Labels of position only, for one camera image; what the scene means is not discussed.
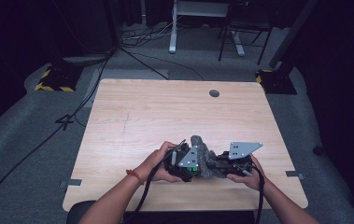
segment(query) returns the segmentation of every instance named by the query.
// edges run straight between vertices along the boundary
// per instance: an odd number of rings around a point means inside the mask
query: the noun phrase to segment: black cable
[[[145,199],[147,198],[151,180],[156,175],[156,172],[159,170],[160,166],[163,164],[165,159],[167,159],[172,153],[173,153],[173,150],[168,150],[167,153],[165,154],[164,158],[161,161],[159,161],[159,163],[157,163],[157,165],[155,167],[153,167],[153,169],[150,171],[150,173],[148,175],[148,179],[147,179],[147,184],[145,185],[144,193],[142,194],[142,197],[141,197],[141,200],[139,201],[138,206],[133,211],[133,213],[131,215],[129,215],[128,218],[126,220],[123,220],[121,223],[130,222],[139,213],[139,210],[141,210],[141,207],[144,204]]]
[[[78,124],[80,124],[80,126],[82,126],[82,127],[84,127],[84,128],[86,128],[86,125],[84,125],[84,124],[82,124],[79,120],[78,120],[78,117],[77,117],[77,115],[75,114],[75,121],[78,123]]]
[[[165,78],[166,80],[169,80],[168,77],[164,76],[163,74],[161,74],[160,72],[156,71],[154,68],[150,67],[149,65],[143,63],[141,60],[137,59],[132,53],[130,53],[129,51],[125,50],[124,48],[120,47],[120,49],[124,52],[126,52],[128,55],[130,55],[132,58],[136,59],[138,62],[142,63],[144,66],[146,66],[148,69],[152,70],[153,72],[159,74],[161,77]]]
[[[164,30],[166,27],[163,27],[163,28],[156,28],[156,31],[153,31],[152,33],[150,33],[151,35],[153,35],[153,33],[157,33],[157,35],[159,34],[159,33],[161,33],[162,32],[162,30]],[[135,31],[140,31],[140,30],[143,30],[143,32],[141,32],[141,34],[137,34]],[[146,29],[135,29],[135,30],[124,30],[124,31],[122,31],[122,33],[121,33],[121,37],[123,38],[123,39],[133,39],[133,38],[138,38],[138,37],[140,37],[140,36],[142,36],[142,35],[144,35],[144,33],[146,32],[148,30],[148,28],[146,28]]]
[[[165,33],[163,35],[160,35],[160,33],[164,30],[165,28],[163,28],[159,33],[157,34],[153,34],[153,32],[143,35],[142,37],[138,37],[136,39],[136,43],[135,44],[127,44],[124,43],[124,39],[122,40],[121,45],[125,48],[137,48],[137,47],[142,47],[144,45],[146,45],[150,40],[158,40],[161,39],[163,37],[165,37],[166,35],[170,35],[171,33]]]
[[[254,170],[256,170],[259,174],[259,206],[258,206],[258,213],[256,215],[256,224],[259,224],[261,222],[261,215],[262,215],[262,209],[263,209],[263,198],[264,198],[264,177],[261,171],[258,169],[255,163],[253,163],[255,166],[252,166]]]
[[[44,141],[42,141],[37,147],[35,147],[33,150],[31,150],[25,157],[23,157],[19,162],[17,162],[3,177],[2,179],[0,180],[0,186],[2,185],[2,183],[7,179],[7,177],[13,172],[15,171],[27,158],[29,158],[32,154],[34,154],[38,149],[40,149],[43,145],[45,145],[53,135],[55,135],[58,131],[60,131],[63,126],[71,119],[73,118],[77,112],[89,101],[89,99],[92,97],[92,94],[94,93],[94,90],[96,89],[98,83],[99,83],[99,80],[101,80],[101,76],[102,76],[102,73],[104,71],[104,68],[107,64],[107,62],[109,61],[109,59],[111,58],[111,56],[113,55],[113,52],[114,50],[111,50],[111,54],[108,55],[107,59],[106,59],[106,62],[104,63],[102,69],[101,69],[101,73],[99,74],[98,76],[98,79],[94,85],[94,87],[92,88],[92,91],[91,93],[83,100],[82,103],[80,103],[80,105],[78,106],[78,108],[75,110],[75,112],[71,115],[71,116],[68,116],[66,121],[61,124],[53,133],[51,133]]]
[[[179,66],[182,66],[182,67],[191,69],[195,74],[197,74],[197,76],[199,76],[199,77],[204,81],[204,78],[200,75],[200,73],[198,73],[196,70],[192,69],[191,67],[188,67],[188,66],[186,66],[186,65],[183,65],[183,64],[181,64],[181,63],[174,63],[174,62],[171,62],[171,61],[167,61],[167,60],[164,60],[164,59],[160,59],[160,58],[148,56],[148,55],[141,54],[141,53],[134,53],[134,52],[130,52],[130,53],[131,53],[131,54],[141,55],[141,56],[147,57],[147,58],[156,59],[156,60],[159,60],[159,61],[162,61],[162,62],[166,62],[166,63],[173,63],[173,64],[176,64],[176,65],[179,65]]]
[[[146,39],[148,36],[151,37],[152,33],[153,33],[153,27],[151,28],[151,31],[147,34],[145,34],[145,32],[148,30],[148,29],[145,29],[144,32],[142,32],[141,34],[139,34],[137,36],[137,39],[135,40],[136,43],[135,44],[125,44],[124,43],[124,39],[122,39],[122,42],[121,44],[124,45],[124,46],[130,46],[130,47],[136,47],[141,41],[143,41],[144,39]]]

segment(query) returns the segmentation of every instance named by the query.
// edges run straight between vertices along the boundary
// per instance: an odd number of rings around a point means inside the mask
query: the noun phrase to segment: desk
[[[229,3],[185,2],[174,0],[173,29],[170,38],[170,53],[177,51],[177,16],[226,17]],[[239,56],[245,56],[239,33],[232,32],[232,38]]]
[[[217,90],[219,97],[209,91]],[[96,200],[139,165],[164,140],[179,143],[201,135],[217,155],[233,141],[262,142],[255,151],[265,174],[293,201],[307,206],[275,118],[258,83],[103,79],[78,153],[64,210]],[[130,201],[135,210],[144,188]],[[252,210],[259,193],[229,179],[191,183],[153,182],[142,211]],[[270,208],[267,202],[263,208]]]

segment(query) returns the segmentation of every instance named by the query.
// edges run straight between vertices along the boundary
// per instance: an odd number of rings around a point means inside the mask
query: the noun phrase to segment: metal bracket
[[[230,143],[229,159],[237,160],[245,158],[247,155],[262,146],[262,143],[232,142]]]
[[[61,181],[60,185],[58,186],[60,189],[67,189],[68,186],[80,186],[81,179],[70,179],[68,181]]]
[[[197,160],[197,146],[193,146],[191,150],[180,160],[179,167],[197,167],[199,166]]]
[[[299,179],[305,179],[305,175],[299,174],[297,171],[286,171],[285,174],[287,177],[297,176]]]

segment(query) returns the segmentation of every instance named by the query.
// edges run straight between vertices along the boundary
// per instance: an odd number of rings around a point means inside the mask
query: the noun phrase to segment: bracelet
[[[145,181],[142,180],[142,178],[139,176],[139,174],[137,174],[134,170],[126,170],[127,175],[134,175],[136,178],[138,178],[139,183],[141,185],[145,184]]]

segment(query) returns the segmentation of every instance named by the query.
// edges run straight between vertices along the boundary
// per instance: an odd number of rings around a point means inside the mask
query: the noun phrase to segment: chair leg
[[[220,59],[222,58],[223,47],[225,45],[226,34],[227,34],[227,31],[228,31],[227,28],[228,28],[228,26],[225,26],[224,30],[223,30],[222,45],[220,46],[220,53],[219,53],[218,61],[220,61]]]
[[[255,43],[255,41],[258,39],[258,37],[262,34],[262,31],[258,32],[258,34],[255,36],[255,39],[252,40],[252,44]]]
[[[220,38],[220,35],[222,34],[223,29],[224,29],[224,26],[220,27],[220,31],[219,31],[219,34],[218,34],[218,39]]]
[[[259,60],[258,60],[257,65],[261,64],[262,56],[263,56],[263,54],[264,54],[264,50],[266,49],[267,41],[269,40],[269,37],[270,37],[270,34],[272,33],[272,30],[273,30],[273,27],[270,28],[269,31],[268,31],[266,40],[264,41],[264,45],[263,45],[263,49],[262,49],[262,52],[261,52],[261,56],[259,57]]]

